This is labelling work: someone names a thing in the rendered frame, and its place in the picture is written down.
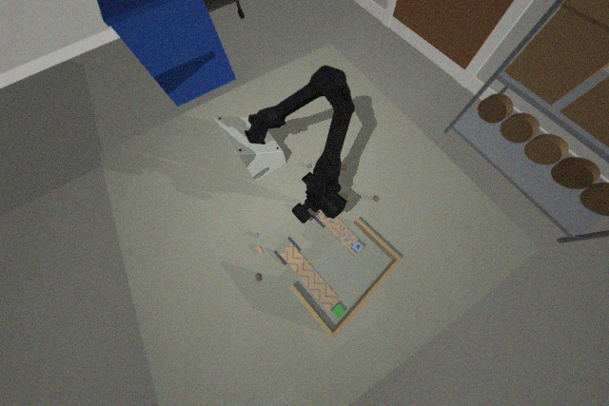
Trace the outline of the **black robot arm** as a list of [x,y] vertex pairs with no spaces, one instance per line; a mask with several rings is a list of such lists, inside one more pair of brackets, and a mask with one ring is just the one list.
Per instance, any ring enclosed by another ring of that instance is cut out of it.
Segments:
[[[307,105],[318,97],[325,96],[334,109],[330,129],[327,135],[324,152],[313,169],[302,180],[306,183],[307,194],[312,200],[320,200],[320,208],[326,217],[336,218],[347,201],[335,190],[339,188],[341,172],[341,152],[352,113],[355,110],[351,99],[346,75],[342,70],[329,66],[321,67],[311,76],[307,85],[281,101],[276,106],[259,110],[248,116],[251,123],[245,130],[248,141],[252,144],[265,145],[265,136],[269,128],[280,128],[285,125],[285,117]],[[325,185],[325,183],[331,184]]]

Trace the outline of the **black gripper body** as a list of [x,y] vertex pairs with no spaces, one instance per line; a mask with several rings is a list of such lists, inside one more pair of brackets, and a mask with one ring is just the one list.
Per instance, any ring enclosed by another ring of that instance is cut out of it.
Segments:
[[[339,185],[339,188],[336,189],[335,191],[338,193],[340,190],[341,190],[341,186]],[[318,204],[320,201],[320,200],[312,200],[311,198],[309,198],[307,191],[305,192],[305,194],[306,194],[306,197],[308,198],[308,201],[306,203],[304,203],[303,205],[298,203],[295,207],[292,208],[292,213],[301,221],[301,223],[307,222],[311,217],[311,214],[307,211],[307,209],[311,208],[313,211],[315,211],[318,208],[318,206],[316,204]]]

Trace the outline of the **tan strip with blue dots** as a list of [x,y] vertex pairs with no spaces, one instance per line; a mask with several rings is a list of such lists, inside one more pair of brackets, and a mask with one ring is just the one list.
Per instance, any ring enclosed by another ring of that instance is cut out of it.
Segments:
[[337,217],[334,219],[328,218],[325,216],[324,212],[321,209],[318,210],[316,213],[315,212],[313,212],[313,213],[337,239],[347,229],[347,227]]

